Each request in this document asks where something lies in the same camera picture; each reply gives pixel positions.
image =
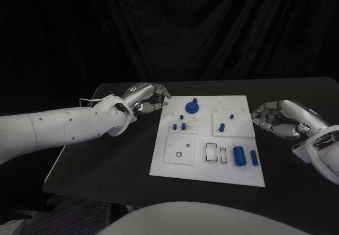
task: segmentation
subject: robotic hand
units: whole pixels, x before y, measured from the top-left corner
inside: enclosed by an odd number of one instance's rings
[[[339,185],[339,125],[330,126],[322,116],[293,100],[263,104],[251,113],[253,122],[278,137],[296,140],[304,134],[309,139],[293,146],[293,153],[312,163],[320,174]],[[299,124],[280,124],[289,118]]]
[[[154,95],[156,104],[143,102]],[[160,84],[137,83],[121,98],[108,95],[94,107],[75,107],[0,117],[0,164],[38,150],[120,135],[136,121],[134,109],[147,114],[167,105],[167,89]]]

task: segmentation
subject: blue cylinder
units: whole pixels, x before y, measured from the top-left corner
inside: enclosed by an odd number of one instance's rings
[[[234,147],[234,153],[235,153],[235,165],[244,166],[247,164],[244,148],[240,146]]]
[[[258,165],[257,153],[251,150],[253,165]]]
[[[199,110],[199,104],[196,98],[193,98],[193,101],[186,104],[185,107],[188,113],[195,114]]]
[[[219,132],[224,132],[224,129],[225,129],[225,124],[224,124],[224,123],[221,123]]]

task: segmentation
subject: black backdrop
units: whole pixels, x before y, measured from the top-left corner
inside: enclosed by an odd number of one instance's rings
[[[338,18],[336,0],[3,0],[0,115],[77,106],[102,82],[338,79]],[[56,152],[0,166],[2,200],[38,198]]]

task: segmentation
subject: black table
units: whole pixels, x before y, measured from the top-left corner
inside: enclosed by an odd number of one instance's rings
[[[133,83],[101,84],[94,98],[121,95]],[[165,82],[172,95],[247,95],[250,110],[293,99],[330,124],[339,117],[339,85],[330,78]],[[149,206],[172,201],[224,205],[310,234],[339,234],[339,186],[291,153],[287,141],[255,127],[265,188],[150,176],[160,111],[137,115],[126,132],[65,147],[43,191]]]

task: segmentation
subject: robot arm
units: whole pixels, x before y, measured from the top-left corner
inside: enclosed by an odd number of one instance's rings
[[[143,100],[154,95],[156,104]],[[98,138],[104,133],[120,135],[136,113],[162,109],[162,96],[170,94],[160,84],[137,83],[123,98],[108,95],[97,105],[0,117],[0,164],[13,157],[38,150],[71,145]]]
[[[293,100],[263,104],[251,117],[253,122],[278,137],[289,140],[299,139],[303,134],[309,137],[293,146],[293,153],[339,185],[339,142],[333,136],[339,125],[330,126],[322,116]],[[299,124],[280,124],[281,118],[289,118]]]

